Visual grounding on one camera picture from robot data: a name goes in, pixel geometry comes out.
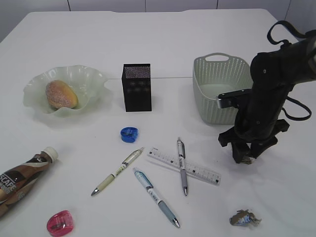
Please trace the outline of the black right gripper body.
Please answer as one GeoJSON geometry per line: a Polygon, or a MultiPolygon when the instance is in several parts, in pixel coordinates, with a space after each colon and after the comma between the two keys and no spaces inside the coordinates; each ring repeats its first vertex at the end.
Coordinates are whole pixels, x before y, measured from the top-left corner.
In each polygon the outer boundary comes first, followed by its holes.
{"type": "Polygon", "coordinates": [[[275,137],[278,116],[294,85],[261,88],[254,84],[251,89],[222,93],[217,96],[220,109],[238,109],[234,127],[219,135],[221,146],[231,142],[259,143],[275,137]]]}

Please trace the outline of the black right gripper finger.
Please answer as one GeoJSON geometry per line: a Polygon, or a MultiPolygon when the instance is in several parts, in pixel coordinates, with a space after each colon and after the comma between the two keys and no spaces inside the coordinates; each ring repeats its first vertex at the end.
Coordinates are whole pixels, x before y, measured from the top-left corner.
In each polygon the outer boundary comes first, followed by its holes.
{"type": "Polygon", "coordinates": [[[233,142],[232,143],[232,152],[233,159],[237,164],[240,164],[243,157],[249,155],[250,148],[244,142],[233,142]]]}
{"type": "Polygon", "coordinates": [[[251,143],[250,146],[250,155],[252,158],[257,158],[260,156],[265,150],[276,145],[278,139],[276,137],[272,137],[270,140],[259,143],[251,143]]]}

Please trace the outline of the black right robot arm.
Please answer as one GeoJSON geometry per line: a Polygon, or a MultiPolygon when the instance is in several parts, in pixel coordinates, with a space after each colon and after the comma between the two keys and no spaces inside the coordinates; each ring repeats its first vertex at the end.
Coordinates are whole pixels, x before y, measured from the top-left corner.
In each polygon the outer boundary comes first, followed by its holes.
{"type": "Polygon", "coordinates": [[[288,95],[299,83],[316,79],[316,38],[309,36],[278,51],[258,53],[252,60],[251,89],[221,93],[220,109],[238,110],[232,128],[219,134],[222,147],[231,144],[236,163],[251,164],[265,150],[277,144],[276,135],[286,132],[289,124],[279,119],[286,100],[304,104],[288,95]]]}

